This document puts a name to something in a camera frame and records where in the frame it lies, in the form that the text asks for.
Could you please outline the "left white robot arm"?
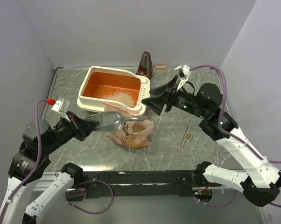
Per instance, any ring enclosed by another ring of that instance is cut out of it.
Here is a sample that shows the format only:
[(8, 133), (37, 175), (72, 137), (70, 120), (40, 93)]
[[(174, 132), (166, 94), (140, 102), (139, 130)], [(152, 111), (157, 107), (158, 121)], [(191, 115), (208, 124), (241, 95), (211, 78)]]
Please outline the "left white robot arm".
[(37, 199), (29, 202), (50, 164), (49, 155), (73, 138), (84, 141), (98, 126), (98, 121), (81, 119), (72, 112), (67, 112), (66, 117), (53, 127), (44, 119), (30, 123), (8, 171), (0, 224), (38, 224), (68, 188), (81, 186), (84, 180), (82, 168), (68, 163), (54, 182)]

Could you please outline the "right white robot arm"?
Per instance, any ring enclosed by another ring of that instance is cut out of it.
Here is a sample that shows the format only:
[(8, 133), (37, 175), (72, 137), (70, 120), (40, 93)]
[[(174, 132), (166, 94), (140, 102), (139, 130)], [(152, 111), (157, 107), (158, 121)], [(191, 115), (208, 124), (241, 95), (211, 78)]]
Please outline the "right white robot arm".
[(272, 204), (280, 193), (281, 170), (262, 156), (245, 137), (237, 122), (226, 112), (220, 118), (222, 94), (215, 84), (203, 84), (197, 94), (179, 89), (178, 76), (158, 88), (150, 90), (150, 97), (141, 102), (160, 115), (176, 107), (201, 118), (199, 127), (212, 140), (225, 148), (242, 166), (243, 172), (220, 168), (203, 161), (195, 170), (195, 181), (200, 186), (217, 183), (243, 193), (258, 207)]

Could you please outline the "white orange litter box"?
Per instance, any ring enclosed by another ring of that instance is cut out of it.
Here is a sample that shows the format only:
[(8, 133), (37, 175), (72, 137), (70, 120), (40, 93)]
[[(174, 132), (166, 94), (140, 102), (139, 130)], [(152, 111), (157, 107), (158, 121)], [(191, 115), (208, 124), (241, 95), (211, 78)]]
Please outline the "white orange litter box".
[[(117, 91), (130, 93), (135, 100), (135, 106), (128, 107), (118, 101), (103, 99), (103, 96)], [(141, 101), (150, 96), (149, 91), (150, 80), (145, 76), (122, 69), (91, 66), (80, 86), (77, 105), (82, 110), (103, 112), (103, 101), (107, 101), (143, 115), (146, 106)]]

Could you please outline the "silver metal scoop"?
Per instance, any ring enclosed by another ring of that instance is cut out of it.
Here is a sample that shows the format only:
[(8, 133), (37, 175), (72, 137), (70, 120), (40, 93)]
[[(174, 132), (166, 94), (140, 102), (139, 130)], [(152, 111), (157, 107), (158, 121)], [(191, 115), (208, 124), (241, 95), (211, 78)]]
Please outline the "silver metal scoop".
[(147, 116), (125, 117), (120, 112), (109, 111), (94, 114), (85, 118), (87, 121), (97, 121), (99, 125), (94, 129), (100, 132), (115, 132), (120, 130), (126, 121), (140, 122), (147, 119)]

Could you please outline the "peach cat litter bag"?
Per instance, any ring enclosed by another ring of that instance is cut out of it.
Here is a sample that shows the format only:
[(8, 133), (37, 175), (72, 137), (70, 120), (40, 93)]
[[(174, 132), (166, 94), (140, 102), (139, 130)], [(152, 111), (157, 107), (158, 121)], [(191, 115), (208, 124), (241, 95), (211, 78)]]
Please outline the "peach cat litter bag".
[[(105, 112), (118, 111), (124, 118), (141, 118), (138, 112), (124, 108), (122, 105), (115, 105), (107, 101), (103, 101), (105, 104)], [(142, 148), (152, 145), (152, 142), (148, 140), (148, 136), (154, 130), (154, 124), (148, 119), (142, 121), (125, 121), (121, 129), (115, 132), (108, 132), (107, 136), (115, 143), (128, 147), (128, 148)]]

